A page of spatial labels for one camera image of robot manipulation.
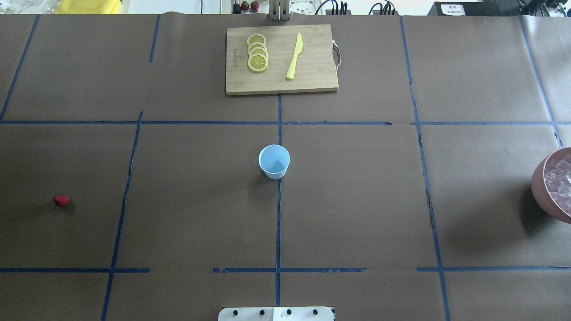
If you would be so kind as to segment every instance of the red strawberry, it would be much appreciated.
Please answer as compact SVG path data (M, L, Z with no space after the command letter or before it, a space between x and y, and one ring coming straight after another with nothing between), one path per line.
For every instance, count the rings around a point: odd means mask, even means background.
M248 1L242 1L242 4L240 5L240 10L248 11L249 8L250 8L250 5L248 4Z
M58 195L54 197L54 203L57 206L64 207L70 203L70 198L66 194Z
M250 3L250 7L252 8L253 12L258 12L260 4L257 1L252 1L252 3Z

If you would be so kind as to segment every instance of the white sign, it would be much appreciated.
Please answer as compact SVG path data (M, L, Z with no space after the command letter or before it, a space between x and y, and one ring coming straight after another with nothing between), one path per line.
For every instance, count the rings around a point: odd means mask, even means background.
M462 5L440 5L440 8L445 15L466 15Z

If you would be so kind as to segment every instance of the bowl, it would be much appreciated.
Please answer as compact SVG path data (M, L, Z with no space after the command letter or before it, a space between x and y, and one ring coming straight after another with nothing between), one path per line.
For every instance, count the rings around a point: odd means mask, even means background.
M549 195L547 185L545 184L545 165L549 163L557 163L563 157L571 154L571 147L564 147L549 154L544 160L537 165L532 175L532 193L537 204L552 217L571 224L571 214L565 212L555 200Z

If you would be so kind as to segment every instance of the plastic knife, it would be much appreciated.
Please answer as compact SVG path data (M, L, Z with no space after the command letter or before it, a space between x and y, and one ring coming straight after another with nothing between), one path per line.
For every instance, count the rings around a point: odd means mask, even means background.
M289 64L289 68L287 73L285 74L285 78L287 80L292 80L295 76L295 65L297 64L297 56L301 54L303 51L303 38L301 34L297 34L297 40L295 42L295 49L293 50L293 58L291 58L291 63Z

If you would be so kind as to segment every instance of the light blue cup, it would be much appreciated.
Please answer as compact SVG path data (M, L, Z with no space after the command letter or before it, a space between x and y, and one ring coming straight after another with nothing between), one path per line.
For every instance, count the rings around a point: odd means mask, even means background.
M260 152L258 163L266 176L280 179L286 174L289 166L289 153L280 145L269 145Z

